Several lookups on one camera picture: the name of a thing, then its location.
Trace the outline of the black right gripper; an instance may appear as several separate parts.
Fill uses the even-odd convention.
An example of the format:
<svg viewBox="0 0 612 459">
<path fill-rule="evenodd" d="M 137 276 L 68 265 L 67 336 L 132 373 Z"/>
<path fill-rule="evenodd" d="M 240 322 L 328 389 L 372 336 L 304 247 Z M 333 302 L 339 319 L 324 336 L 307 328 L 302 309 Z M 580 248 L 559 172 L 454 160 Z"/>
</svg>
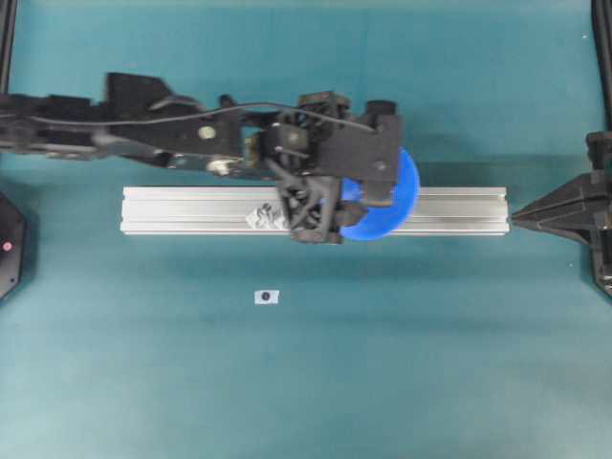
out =
<svg viewBox="0 0 612 459">
<path fill-rule="evenodd" d="M 611 297 L 611 133 L 593 132 L 586 141 L 590 174 L 580 174 L 514 212 L 512 223 L 525 230 L 590 244 L 594 281 Z M 556 212 L 586 203 L 593 188 L 593 221 L 584 211 Z"/>
</svg>

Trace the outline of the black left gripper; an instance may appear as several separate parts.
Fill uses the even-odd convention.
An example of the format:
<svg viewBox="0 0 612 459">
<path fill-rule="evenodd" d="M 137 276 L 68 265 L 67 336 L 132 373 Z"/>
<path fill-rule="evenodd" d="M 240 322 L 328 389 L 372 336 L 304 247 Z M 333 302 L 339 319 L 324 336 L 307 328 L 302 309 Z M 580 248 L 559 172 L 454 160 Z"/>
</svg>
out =
<svg viewBox="0 0 612 459">
<path fill-rule="evenodd" d="M 340 230 L 363 218 L 362 204 L 392 205 L 402 116 L 397 107 L 395 117 L 382 117 L 374 129 L 362 120 L 363 114 L 353 115 L 351 100 L 333 91 L 302 95 L 295 107 L 250 113 L 258 131 L 248 137 L 248 165 L 276 175 L 292 240 L 340 244 Z M 340 178 L 359 183 L 361 204 L 341 198 Z"/>
</svg>

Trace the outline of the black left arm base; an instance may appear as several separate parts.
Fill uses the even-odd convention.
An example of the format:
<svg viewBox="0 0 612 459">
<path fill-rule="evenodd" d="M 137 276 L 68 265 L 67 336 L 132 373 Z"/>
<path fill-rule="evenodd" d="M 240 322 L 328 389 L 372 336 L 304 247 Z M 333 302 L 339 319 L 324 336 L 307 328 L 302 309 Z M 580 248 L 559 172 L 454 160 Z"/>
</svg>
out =
<svg viewBox="0 0 612 459">
<path fill-rule="evenodd" d="M 20 282 L 26 220 L 19 209 L 1 194 L 0 295 L 5 298 Z"/>
</svg>

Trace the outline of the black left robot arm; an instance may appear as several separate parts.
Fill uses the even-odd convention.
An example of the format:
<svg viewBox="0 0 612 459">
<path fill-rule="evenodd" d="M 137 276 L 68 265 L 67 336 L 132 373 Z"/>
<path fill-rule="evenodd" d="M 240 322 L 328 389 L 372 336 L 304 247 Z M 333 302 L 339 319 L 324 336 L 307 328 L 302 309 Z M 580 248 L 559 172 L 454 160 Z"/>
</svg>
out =
<svg viewBox="0 0 612 459">
<path fill-rule="evenodd" d="M 270 181 L 291 238 L 305 244 L 337 244 L 370 210 L 392 206 L 402 137 L 395 103 L 373 100 L 354 115 L 350 100 L 331 91 L 303 95 L 296 105 L 223 95 L 207 108 L 161 78 L 110 73 L 100 101 L 1 97 L 6 150 Z"/>
</svg>

